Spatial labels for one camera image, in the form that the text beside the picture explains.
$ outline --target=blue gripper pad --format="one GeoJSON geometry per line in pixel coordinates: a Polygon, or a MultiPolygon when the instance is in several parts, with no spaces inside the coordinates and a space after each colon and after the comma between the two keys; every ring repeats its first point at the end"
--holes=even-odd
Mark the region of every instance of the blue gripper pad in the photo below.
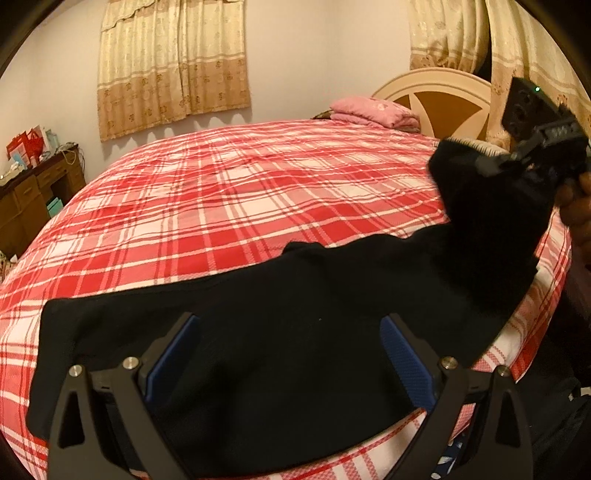
{"type": "Polygon", "coordinates": [[[190,354],[199,342],[199,318],[189,316],[152,366],[145,379],[144,401],[152,409],[158,408],[172,392],[184,371],[190,354]]]}
{"type": "Polygon", "coordinates": [[[390,317],[382,319],[379,334],[386,354],[413,405],[431,412],[437,399],[429,370],[390,317]]]}

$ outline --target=fingers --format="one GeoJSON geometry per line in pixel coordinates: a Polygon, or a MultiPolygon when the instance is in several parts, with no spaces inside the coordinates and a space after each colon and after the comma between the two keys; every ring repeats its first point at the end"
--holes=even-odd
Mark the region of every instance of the fingers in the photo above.
{"type": "Polygon", "coordinates": [[[579,176],[579,183],[585,195],[591,195],[591,171],[586,171],[579,176]]]}
{"type": "Polygon", "coordinates": [[[570,185],[567,185],[566,183],[562,184],[558,188],[558,192],[556,192],[556,198],[554,199],[556,206],[564,207],[565,205],[568,205],[573,200],[574,200],[573,189],[570,187],[570,185]]]}
{"type": "Polygon", "coordinates": [[[591,265],[591,241],[585,242],[580,246],[581,257],[585,265],[591,265]]]}
{"type": "Polygon", "coordinates": [[[591,220],[591,197],[583,197],[560,209],[560,218],[566,226],[574,226],[591,220]]]}
{"type": "Polygon", "coordinates": [[[585,242],[591,241],[591,220],[571,226],[570,235],[575,245],[583,245],[585,242]]]}

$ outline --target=metal screw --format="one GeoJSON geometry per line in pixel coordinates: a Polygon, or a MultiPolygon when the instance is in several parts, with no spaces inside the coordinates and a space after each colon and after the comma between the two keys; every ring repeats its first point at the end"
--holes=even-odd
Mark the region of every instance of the metal screw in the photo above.
{"type": "Polygon", "coordinates": [[[129,356],[123,360],[123,368],[126,370],[133,370],[139,365],[139,360],[134,356],[129,356]]]}
{"type": "Polygon", "coordinates": [[[457,360],[452,356],[444,356],[441,359],[441,366],[445,368],[445,370],[455,370],[458,366],[457,360]]]}
{"type": "Polygon", "coordinates": [[[496,371],[499,372],[499,375],[502,377],[511,377],[511,369],[509,369],[506,365],[499,365],[496,367],[496,371]]]}
{"type": "Polygon", "coordinates": [[[71,377],[79,377],[82,375],[82,370],[82,365],[74,365],[73,367],[70,367],[69,374],[71,377]]]}

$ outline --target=curtain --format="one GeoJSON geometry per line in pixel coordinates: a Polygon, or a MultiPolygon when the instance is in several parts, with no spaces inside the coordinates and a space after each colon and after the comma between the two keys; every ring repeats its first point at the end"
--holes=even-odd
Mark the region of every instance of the curtain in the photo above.
{"type": "Polygon", "coordinates": [[[474,73],[486,58],[485,0],[409,0],[410,69],[448,67],[474,73]]]}
{"type": "Polygon", "coordinates": [[[486,0],[492,39],[492,97],[488,140],[509,148],[501,118],[514,76],[530,79],[565,103],[591,133],[591,102],[577,74],[545,28],[515,0],[486,0]]]}
{"type": "Polygon", "coordinates": [[[101,141],[250,104],[244,0],[109,0],[99,56],[101,141]]]}

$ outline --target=human hand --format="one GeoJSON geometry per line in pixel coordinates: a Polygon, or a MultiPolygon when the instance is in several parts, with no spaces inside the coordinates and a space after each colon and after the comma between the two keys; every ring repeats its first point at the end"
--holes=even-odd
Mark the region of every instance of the human hand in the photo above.
{"type": "Polygon", "coordinates": [[[591,172],[579,176],[579,187],[564,184],[556,194],[560,217],[570,228],[573,245],[580,248],[586,265],[591,265],[591,172]]]}

